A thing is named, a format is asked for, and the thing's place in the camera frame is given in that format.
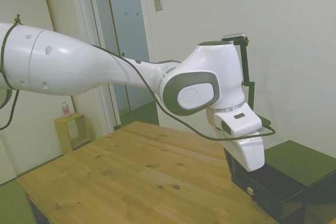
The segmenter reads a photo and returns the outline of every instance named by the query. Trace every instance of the drawer knob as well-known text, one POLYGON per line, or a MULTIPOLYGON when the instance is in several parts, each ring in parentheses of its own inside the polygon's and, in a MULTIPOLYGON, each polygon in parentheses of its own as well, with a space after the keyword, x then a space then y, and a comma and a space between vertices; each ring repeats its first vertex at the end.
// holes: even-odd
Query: drawer knob
POLYGON ((247 187, 247 193, 252 196, 254 194, 253 189, 250 187, 247 187))

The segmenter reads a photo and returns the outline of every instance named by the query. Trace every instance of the black bracket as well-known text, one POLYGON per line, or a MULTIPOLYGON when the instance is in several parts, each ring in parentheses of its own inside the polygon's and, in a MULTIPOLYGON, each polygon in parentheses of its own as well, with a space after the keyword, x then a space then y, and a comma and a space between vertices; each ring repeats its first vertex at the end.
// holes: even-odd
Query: black bracket
POLYGON ((243 68, 243 83, 242 85, 248 87, 248 105, 253 110, 254 108, 254 91, 256 83, 250 81, 249 73, 248 73, 248 61, 247 61, 247 49, 248 46, 248 38, 245 35, 239 35, 237 37, 227 37, 223 38, 222 41, 233 41, 235 46, 240 46, 240 55, 241 55, 241 66, 243 68))

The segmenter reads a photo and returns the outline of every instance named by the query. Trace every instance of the black cable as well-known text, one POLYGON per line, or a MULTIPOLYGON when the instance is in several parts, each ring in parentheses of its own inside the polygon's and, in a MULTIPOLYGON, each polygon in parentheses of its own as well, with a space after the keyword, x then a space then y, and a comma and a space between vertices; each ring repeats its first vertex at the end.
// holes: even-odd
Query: black cable
POLYGON ((13 102, 13 105, 12 105, 11 115, 9 116, 8 123, 4 127, 0 128, 0 131, 6 129, 11 124, 11 122, 12 122, 13 115, 14 115, 15 105, 16 105, 16 102, 17 102, 17 98, 19 97, 19 92, 20 92, 19 90, 16 90, 14 102, 13 102))
POLYGON ((264 128, 267 128, 268 130, 270 130, 270 133, 264 133, 264 134, 259 134, 259 135, 252 135, 252 136, 241 136, 241 137, 230 137, 230 138, 214 138, 214 137, 210 137, 210 136, 206 136, 204 134, 202 134, 201 132, 199 132, 198 130, 194 129, 192 126, 190 126, 189 124, 187 124, 186 122, 180 120, 179 118, 173 116, 172 114, 170 114, 169 112, 167 112, 160 104, 160 102, 158 101, 158 99, 155 96, 155 93, 152 91, 152 89, 149 87, 148 83, 146 82, 146 80, 144 79, 144 77, 142 76, 142 74, 140 73, 140 71, 132 64, 130 63, 128 60, 126 60, 125 58, 96 45, 92 45, 96 48, 99 48, 113 56, 116 56, 117 58, 125 61, 127 64, 129 64, 135 71, 136 73, 139 75, 139 77, 141 78, 141 80, 143 81, 143 83, 146 85, 146 87, 148 88, 149 92, 151 93, 151 95, 153 96, 154 100, 156 101, 156 103, 158 104, 158 106, 160 107, 160 109, 168 116, 170 116, 171 118, 177 120, 178 122, 182 123, 183 125, 187 126, 189 129, 191 129, 193 132, 195 132, 196 134, 209 139, 209 140, 213 140, 213 141, 233 141, 233 140, 241 140, 241 139, 248 139, 248 138, 254 138, 254 137, 263 137, 263 136, 270 136, 275 134, 275 130, 269 126, 269 125, 263 125, 264 128))
MULTIPOLYGON (((9 37, 9 34, 11 33, 11 31, 16 27, 17 24, 21 24, 21 20, 20 20, 20 14, 17 15, 17 17, 14 19, 15 23, 11 26, 11 28, 7 31, 5 37, 4 37, 4 41, 2 43, 2 47, 1 47, 1 57, 0 57, 0 73, 2 74, 7 86, 10 88, 10 89, 14 89, 10 84, 9 84, 9 81, 6 77, 6 73, 5 73, 5 69, 4 69, 4 54, 5 54, 5 46, 6 46, 6 42, 7 42, 7 39, 9 37)), ((15 98, 14 98, 14 102, 13 102, 13 105, 12 105, 12 110, 11 110, 11 115, 9 116, 9 120, 8 120, 8 123, 0 128, 0 131, 6 129, 12 122, 12 119, 13 119, 13 115, 14 115, 14 109, 15 109, 15 105, 16 105, 16 102, 17 102, 17 98, 19 96, 19 90, 16 90, 16 94, 15 94, 15 98)))

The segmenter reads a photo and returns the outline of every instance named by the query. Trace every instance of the doorway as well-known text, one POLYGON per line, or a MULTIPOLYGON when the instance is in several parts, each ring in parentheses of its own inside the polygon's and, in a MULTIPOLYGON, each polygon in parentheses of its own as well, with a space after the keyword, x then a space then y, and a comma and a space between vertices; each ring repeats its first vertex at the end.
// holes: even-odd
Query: doorway
MULTIPOLYGON (((94 3, 97 3, 93 10, 101 23, 99 37, 104 47, 126 58, 149 61, 140 0, 95 0, 94 3)), ((133 121, 159 124, 156 104, 147 89, 117 84, 113 89, 122 126, 133 121)))

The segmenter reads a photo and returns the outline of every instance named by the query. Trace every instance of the black box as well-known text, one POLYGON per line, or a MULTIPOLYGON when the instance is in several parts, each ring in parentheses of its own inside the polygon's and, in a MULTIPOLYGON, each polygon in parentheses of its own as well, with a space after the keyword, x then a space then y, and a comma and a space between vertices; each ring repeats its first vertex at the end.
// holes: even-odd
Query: black box
POLYGON ((232 182, 281 224, 327 224, 336 218, 336 158, 293 141, 265 150, 247 172, 225 150, 232 182))

